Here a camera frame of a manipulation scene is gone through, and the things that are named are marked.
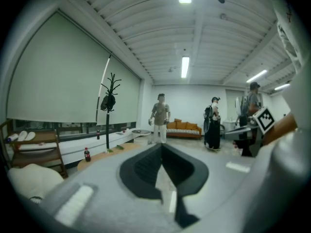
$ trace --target white cushion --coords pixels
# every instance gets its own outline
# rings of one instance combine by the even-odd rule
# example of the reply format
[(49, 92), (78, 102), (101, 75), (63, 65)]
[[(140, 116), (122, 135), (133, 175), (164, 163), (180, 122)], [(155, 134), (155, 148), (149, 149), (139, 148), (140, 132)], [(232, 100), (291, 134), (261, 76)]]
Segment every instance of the white cushion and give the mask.
[(24, 168), (11, 168), (8, 178), (16, 192), (28, 199), (34, 196), (44, 198), (64, 181), (55, 170), (36, 164), (29, 164)]
[(200, 134), (198, 130), (167, 129), (167, 133)]

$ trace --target gray floor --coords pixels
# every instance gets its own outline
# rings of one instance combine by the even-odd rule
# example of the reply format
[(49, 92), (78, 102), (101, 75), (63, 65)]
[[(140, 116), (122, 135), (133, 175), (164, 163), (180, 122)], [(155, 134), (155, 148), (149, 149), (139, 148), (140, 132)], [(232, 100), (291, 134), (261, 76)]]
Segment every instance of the gray floor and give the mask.
[(220, 151), (212, 151), (212, 150), (207, 149), (204, 146), (203, 136), (201, 137), (201, 140), (191, 139), (191, 138), (181, 138), (181, 137), (168, 137), (167, 143), (182, 145), (190, 149), (209, 151), (215, 154), (230, 154), (230, 155), (240, 156), (239, 150), (234, 148), (232, 141), (228, 141), (224, 139), (220, 140), (220, 147), (221, 147)]
[[(189, 149), (213, 152), (214, 154), (229, 154), (240, 156), (239, 150), (234, 148), (234, 146), (232, 145), (232, 141), (226, 141), (224, 139), (221, 139), (220, 151), (212, 151), (207, 149), (204, 146), (203, 137), (201, 140), (169, 137), (167, 138), (167, 143), (181, 145), (184, 147), (188, 147)], [(72, 176), (75, 172), (77, 172), (77, 167), (69, 168), (67, 169), (67, 172), (69, 176)], [(174, 217), (174, 212), (176, 209), (176, 187), (172, 183), (169, 175), (167, 174), (163, 166), (161, 166), (158, 172), (155, 186), (162, 192), (163, 210), (167, 212), (169, 216)]]
[[(208, 151), (208, 152), (213, 152), (215, 154), (230, 154), (230, 155), (235, 155), (235, 156), (240, 156), (239, 150), (235, 149), (232, 145), (232, 141), (226, 141), (224, 139), (221, 139), (220, 141), (220, 151), (211, 151), (207, 149), (204, 146), (204, 138), (202, 137), (201, 140), (199, 139), (191, 139), (191, 138), (181, 138), (181, 137), (168, 137), (167, 138), (167, 143), (171, 144), (177, 144), (181, 145), (184, 147), (188, 147), (190, 149), (196, 149), (196, 150), (202, 150), (202, 151)], [(67, 169), (67, 173), (69, 176), (73, 175), (77, 171), (77, 167), (69, 168)], [(165, 170), (163, 168), (160, 169), (159, 171), (159, 180), (165, 180), (168, 182), (167, 178), (169, 179), (169, 176), (164, 174)], [(160, 185), (160, 187), (170, 187), (170, 191), (175, 191), (173, 187), (173, 183), (171, 183), (171, 186), (164, 186)]]

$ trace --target window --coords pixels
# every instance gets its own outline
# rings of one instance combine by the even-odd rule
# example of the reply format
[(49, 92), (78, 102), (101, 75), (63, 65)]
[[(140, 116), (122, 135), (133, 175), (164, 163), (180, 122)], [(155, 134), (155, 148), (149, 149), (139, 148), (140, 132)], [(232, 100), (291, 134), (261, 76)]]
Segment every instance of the window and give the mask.
[[(78, 140), (88, 137), (96, 136), (97, 130), (101, 135), (106, 134), (105, 125), (96, 125), (96, 123), (74, 123), (74, 122), (38, 122), (38, 121), (25, 121), (13, 120), (14, 131), (53, 131), (59, 137), (59, 141)], [(109, 133), (120, 132), (126, 129), (136, 127), (136, 122), (110, 124)]]

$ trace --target cap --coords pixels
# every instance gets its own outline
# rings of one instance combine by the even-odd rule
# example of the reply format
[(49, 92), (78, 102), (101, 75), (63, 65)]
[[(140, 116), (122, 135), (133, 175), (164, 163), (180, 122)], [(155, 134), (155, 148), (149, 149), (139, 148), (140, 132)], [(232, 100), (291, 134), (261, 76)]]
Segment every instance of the cap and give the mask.
[(217, 98), (217, 97), (213, 97), (213, 98), (212, 98), (212, 102), (213, 102), (214, 100), (217, 100), (217, 101), (219, 101), (219, 99), (220, 99), (220, 98)]
[(260, 85), (257, 82), (251, 82), (251, 84), (249, 85), (250, 90), (254, 90), (259, 87)]

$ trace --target table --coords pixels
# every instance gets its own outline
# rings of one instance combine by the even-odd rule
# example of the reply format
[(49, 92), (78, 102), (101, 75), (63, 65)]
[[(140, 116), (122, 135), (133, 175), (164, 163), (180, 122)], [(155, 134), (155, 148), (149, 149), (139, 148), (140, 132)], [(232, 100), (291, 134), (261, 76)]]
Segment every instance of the table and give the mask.
[(223, 121), (223, 125), (225, 127), (225, 133), (236, 128), (235, 121), (225, 120), (225, 121)]
[(107, 157), (110, 157), (112, 155), (123, 153), (123, 152), (130, 151), (133, 149), (141, 148), (141, 145), (138, 145), (135, 143), (123, 143), (123, 144), (120, 144), (120, 146), (124, 147), (124, 149), (120, 150), (117, 147), (114, 147), (111, 149), (113, 152), (110, 152), (110, 153), (103, 152), (103, 153), (95, 154), (95, 155), (91, 156), (91, 161), (89, 161), (89, 162), (87, 162), (85, 159), (83, 159), (82, 161), (79, 162), (79, 164), (77, 166), (78, 171), (88, 167), (89, 165), (92, 165), (94, 162), (101, 160), (103, 158), (107, 158)]
[(132, 133), (134, 136), (134, 143), (136, 144), (140, 144), (141, 146), (147, 146), (151, 142), (150, 140), (151, 131), (149, 130), (133, 130)]

